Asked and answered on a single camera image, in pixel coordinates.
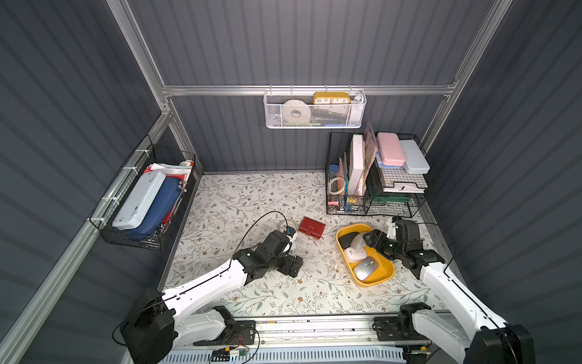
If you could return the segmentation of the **grey beige mouse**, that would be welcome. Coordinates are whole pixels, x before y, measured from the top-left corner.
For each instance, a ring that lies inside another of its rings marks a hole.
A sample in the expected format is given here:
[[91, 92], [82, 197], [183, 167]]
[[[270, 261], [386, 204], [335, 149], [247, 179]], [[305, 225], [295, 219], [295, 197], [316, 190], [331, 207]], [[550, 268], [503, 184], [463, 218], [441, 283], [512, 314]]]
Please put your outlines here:
[[354, 236], [354, 238], [352, 239], [352, 241], [350, 243], [350, 247], [353, 250], [364, 249], [368, 245], [368, 243], [366, 241], [367, 235], [368, 235], [368, 233], [359, 233], [356, 236]]

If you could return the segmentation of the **white slim mouse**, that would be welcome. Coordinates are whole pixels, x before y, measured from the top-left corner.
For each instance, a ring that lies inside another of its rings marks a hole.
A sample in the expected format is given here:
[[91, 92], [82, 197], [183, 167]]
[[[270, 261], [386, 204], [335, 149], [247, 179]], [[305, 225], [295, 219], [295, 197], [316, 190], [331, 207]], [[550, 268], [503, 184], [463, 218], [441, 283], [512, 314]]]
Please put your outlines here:
[[344, 250], [344, 255], [348, 263], [361, 262], [368, 256], [365, 248], [361, 250], [353, 250], [351, 247]]

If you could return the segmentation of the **yellow storage tray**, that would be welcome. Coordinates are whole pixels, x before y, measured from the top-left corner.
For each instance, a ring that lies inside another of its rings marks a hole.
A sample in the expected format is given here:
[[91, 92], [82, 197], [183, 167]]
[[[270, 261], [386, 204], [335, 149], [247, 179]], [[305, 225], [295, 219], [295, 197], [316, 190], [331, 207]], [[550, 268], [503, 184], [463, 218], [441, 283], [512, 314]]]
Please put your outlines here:
[[364, 288], [385, 283], [396, 274], [395, 265], [366, 244], [364, 235], [371, 232], [367, 224], [352, 224], [336, 233], [336, 244], [349, 273]]

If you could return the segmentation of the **silver mouse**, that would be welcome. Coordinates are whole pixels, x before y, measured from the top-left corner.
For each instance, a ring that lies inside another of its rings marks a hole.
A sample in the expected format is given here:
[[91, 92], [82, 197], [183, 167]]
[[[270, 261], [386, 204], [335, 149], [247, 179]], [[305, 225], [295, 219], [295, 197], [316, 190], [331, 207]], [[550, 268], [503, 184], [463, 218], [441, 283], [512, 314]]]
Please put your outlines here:
[[378, 268], [378, 261], [372, 256], [367, 256], [355, 266], [353, 273], [359, 281], [365, 281], [375, 273]]

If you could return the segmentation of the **lilac mouse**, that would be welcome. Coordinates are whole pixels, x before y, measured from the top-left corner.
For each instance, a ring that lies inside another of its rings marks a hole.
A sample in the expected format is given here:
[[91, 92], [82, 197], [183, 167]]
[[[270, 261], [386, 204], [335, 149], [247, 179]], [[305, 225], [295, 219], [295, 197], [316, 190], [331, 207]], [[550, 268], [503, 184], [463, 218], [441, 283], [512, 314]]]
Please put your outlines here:
[[293, 245], [296, 239], [297, 233], [295, 232], [293, 235], [287, 235], [286, 237], [289, 239], [289, 243], [287, 244], [284, 252], [290, 253], [293, 250]]

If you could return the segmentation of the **black mouse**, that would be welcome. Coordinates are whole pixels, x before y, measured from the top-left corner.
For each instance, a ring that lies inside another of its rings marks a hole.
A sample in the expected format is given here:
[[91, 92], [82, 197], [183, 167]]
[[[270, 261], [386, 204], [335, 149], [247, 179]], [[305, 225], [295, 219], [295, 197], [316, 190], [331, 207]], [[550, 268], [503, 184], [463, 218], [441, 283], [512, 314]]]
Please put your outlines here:
[[359, 233], [357, 231], [345, 234], [338, 238], [339, 245], [341, 246], [342, 250], [348, 249], [351, 247], [352, 242], [355, 237], [357, 237]]

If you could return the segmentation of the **white upright box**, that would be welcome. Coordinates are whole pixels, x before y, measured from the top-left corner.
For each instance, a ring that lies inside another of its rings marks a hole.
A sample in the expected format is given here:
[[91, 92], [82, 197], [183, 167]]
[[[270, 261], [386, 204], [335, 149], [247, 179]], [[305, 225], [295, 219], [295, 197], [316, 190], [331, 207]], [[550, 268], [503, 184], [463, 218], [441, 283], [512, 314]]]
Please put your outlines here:
[[362, 195], [362, 175], [365, 169], [365, 142], [361, 134], [353, 134], [350, 144], [348, 195]]

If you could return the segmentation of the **red wallet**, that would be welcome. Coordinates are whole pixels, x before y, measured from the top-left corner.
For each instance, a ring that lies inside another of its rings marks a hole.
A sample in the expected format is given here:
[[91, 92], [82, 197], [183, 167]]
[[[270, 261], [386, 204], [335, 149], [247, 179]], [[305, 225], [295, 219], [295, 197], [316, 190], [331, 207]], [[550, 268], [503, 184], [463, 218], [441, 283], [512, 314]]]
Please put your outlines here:
[[316, 240], [321, 239], [326, 224], [305, 216], [299, 224], [298, 231]]

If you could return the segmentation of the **beige tape roll in organizer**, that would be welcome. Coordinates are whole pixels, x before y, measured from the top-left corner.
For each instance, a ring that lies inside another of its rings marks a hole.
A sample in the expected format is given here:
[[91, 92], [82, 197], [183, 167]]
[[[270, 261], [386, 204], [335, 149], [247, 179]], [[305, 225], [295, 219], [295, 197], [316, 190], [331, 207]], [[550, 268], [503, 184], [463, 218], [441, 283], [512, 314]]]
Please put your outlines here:
[[346, 192], [346, 180], [344, 177], [333, 177], [327, 183], [329, 196], [343, 196]]

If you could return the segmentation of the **light grey pencil case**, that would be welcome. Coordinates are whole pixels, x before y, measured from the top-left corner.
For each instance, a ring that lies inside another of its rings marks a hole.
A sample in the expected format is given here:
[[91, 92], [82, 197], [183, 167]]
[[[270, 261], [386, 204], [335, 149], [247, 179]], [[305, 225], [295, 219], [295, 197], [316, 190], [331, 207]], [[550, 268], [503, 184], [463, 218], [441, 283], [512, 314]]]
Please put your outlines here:
[[409, 174], [428, 174], [430, 165], [423, 152], [414, 140], [400, 140], [400, 145], [404, 152], [404, 169]]

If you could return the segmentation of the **pink pencil case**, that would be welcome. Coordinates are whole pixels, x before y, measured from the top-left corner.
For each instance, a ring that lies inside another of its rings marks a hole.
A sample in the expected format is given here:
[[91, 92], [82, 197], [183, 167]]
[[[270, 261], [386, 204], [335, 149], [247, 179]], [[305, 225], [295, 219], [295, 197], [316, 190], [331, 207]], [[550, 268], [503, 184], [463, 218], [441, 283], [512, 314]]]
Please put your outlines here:
[[383, 165], [403, 167], [406, 162], [406, 157], [396, 133], [378, 133], [377, 145]]

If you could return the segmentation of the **blue pencil case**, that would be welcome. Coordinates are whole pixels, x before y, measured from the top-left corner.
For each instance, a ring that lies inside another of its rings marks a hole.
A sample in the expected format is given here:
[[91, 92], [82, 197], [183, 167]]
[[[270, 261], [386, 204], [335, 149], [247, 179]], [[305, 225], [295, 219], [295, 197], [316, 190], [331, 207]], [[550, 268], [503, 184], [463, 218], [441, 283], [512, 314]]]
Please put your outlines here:
[[162, 225], [165, 217], [171, 213], [182, 193], [181, 182], [182, 180], [178, 177], [167, 177], [165, 179], [142, 223], [138, 227], [126, 231], [126, 236], [129, 240], [141, 241], [146, 239]]

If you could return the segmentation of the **white tape roll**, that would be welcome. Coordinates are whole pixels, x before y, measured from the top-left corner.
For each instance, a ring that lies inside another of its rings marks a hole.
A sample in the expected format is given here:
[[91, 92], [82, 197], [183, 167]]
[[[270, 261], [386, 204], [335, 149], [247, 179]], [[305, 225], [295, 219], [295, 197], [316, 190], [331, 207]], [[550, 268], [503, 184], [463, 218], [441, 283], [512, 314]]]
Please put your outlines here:
[[297, 99], [286, 101], [281, 106], [281, 113], [287, 124], [309, 124], [312, 118], [311, 107]]

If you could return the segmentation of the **white pencil case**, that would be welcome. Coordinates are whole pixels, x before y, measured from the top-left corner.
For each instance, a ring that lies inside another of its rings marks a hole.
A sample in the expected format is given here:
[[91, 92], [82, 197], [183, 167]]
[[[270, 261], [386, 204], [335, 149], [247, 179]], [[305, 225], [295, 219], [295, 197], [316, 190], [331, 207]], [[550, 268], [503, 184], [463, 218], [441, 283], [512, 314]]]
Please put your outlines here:
[[112, 227], [119, 230], [137, 228], [144, 220], [165, 179], [166, 174], [163, 171], [142, 174], [115, 216]]

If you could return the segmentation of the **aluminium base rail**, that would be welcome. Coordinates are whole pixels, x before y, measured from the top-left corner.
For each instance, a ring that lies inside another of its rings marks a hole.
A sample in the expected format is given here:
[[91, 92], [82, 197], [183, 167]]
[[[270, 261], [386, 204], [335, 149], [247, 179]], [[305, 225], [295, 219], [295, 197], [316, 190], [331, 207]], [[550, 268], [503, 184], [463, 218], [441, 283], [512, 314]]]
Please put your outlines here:
[[395, 314], [254, 317], [229, 344], [181, 344], [160, 363], [452, 363], [433, 341], [404, 335]]

